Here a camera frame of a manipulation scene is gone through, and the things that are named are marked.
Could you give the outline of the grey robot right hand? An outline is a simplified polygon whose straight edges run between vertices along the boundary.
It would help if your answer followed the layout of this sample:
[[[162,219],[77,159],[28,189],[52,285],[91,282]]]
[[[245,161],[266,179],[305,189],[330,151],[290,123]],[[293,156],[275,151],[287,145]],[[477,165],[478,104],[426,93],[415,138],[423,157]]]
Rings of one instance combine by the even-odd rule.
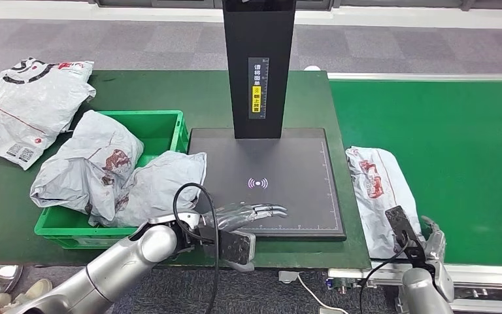
[[[421,216],[421,219],[430,229],[431,233],[424,245],[424,252],[428,260],[444,262],[446,237],[439,225],[427,216]]]

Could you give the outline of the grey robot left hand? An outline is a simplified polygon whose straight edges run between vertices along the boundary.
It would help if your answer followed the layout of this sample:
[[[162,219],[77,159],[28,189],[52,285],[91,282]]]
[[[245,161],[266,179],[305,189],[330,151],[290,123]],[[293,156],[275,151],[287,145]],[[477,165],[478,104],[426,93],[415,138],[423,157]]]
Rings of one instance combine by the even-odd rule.
[[[203,226],[213,227],[216,223],[219,230],[232,232],[259,219],[287,216],[288,210],[277,204],[231,203],[202,214],[201,221]]]

